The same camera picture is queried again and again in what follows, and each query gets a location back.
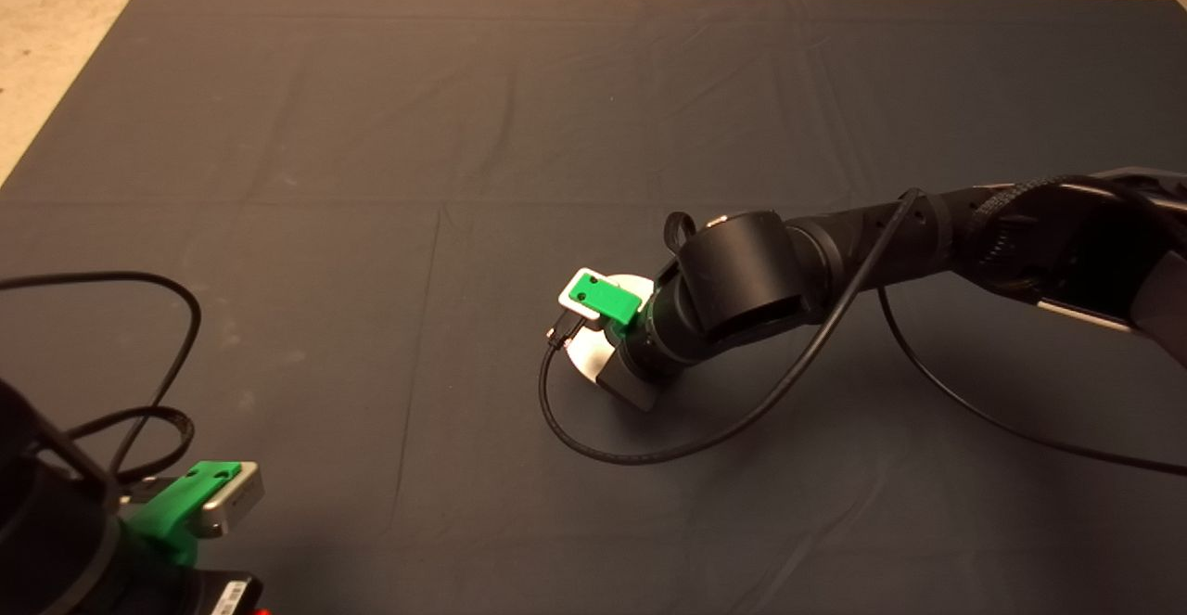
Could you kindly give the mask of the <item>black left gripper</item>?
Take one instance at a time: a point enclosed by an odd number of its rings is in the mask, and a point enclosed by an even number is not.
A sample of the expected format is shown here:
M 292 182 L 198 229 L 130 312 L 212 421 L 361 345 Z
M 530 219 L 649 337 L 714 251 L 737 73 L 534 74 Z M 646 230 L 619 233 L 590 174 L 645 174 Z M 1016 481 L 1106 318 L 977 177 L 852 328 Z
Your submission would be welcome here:
M 122 614 L 250 614 L 258 608 L 264 581 L 246 571 L 215 571 L 183 566 L 132 569 L 121 587 Z

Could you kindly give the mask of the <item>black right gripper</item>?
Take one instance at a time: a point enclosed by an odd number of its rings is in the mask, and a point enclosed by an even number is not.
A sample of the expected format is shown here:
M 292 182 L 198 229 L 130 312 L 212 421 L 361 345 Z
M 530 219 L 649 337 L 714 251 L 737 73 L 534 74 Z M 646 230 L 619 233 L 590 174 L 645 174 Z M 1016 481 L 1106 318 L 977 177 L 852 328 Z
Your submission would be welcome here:
M 650 411 L 683 373 L 683 360 L 664 343 L 649 318 L 636 318 L 630 325 L 601 319 L 597 326 L 610 353 L 594 374 L 594 383 L 634 408 Z

